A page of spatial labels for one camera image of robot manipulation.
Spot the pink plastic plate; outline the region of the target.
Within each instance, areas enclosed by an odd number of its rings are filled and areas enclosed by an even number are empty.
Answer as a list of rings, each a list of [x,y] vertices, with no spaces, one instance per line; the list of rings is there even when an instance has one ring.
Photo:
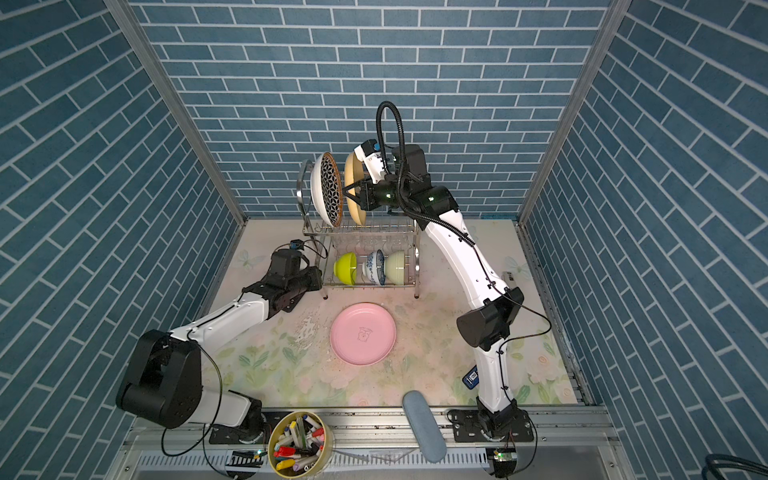
[[[394,348],[396,324],[388,310],[374,303],[344,309],[332,322],[330,345],[334,354],[353,366],[371,366]]]

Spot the white patterned large bowl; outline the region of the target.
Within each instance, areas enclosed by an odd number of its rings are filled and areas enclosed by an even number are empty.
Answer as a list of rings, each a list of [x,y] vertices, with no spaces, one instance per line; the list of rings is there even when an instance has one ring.
[[[341,177],[335,159],[329,152],[314,162],[310,176],[312,202],[321,219],[331,228],[343,220]]]

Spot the yellow plastic plate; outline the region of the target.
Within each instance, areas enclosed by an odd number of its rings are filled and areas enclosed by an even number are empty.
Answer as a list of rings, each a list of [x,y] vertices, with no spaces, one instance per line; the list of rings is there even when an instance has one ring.
[[[363,163],[357,159],[354,153],[350,153],[346,158],[344,167],[344,186],[348,187],[347,192],[353,196],[358,196],[360,194],[360,187],[354,186],[354,183],[364,179]],[[354,199],[346,197],[346,201],[352,220],[356,225],[364,226],[367,216],[366,211]]]

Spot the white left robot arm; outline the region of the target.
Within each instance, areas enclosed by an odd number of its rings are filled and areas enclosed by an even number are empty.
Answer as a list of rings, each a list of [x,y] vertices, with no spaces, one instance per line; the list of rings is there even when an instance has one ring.
[[[322,287],[322,271],[304,253],[272,253],[267,273],[239,297],[205,317],[171,331],[140,336],[116,394],[121,410],[167,429],[186,423],[232,428],[250,440],[264,429],[262,403],[232,393],[219,379],[203,385],[203,361],[223,373],[213,354],[238,335],[275,315],[291,312],[302,297]]]

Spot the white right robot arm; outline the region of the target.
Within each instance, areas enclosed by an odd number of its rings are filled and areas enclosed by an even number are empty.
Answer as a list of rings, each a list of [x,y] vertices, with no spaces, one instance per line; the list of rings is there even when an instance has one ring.
[[[341,188],[361,209],[397,206],[437,245],[459,279],[470,310],[457,328],[474,349],[478,369],[478,409],[496,422],[517,409],[509,386],[504,342],[522,307],[523,297],[510,289],[490,267],[466,228],[453,195],[444,186],[398,187],[394,181],[359,180]]]

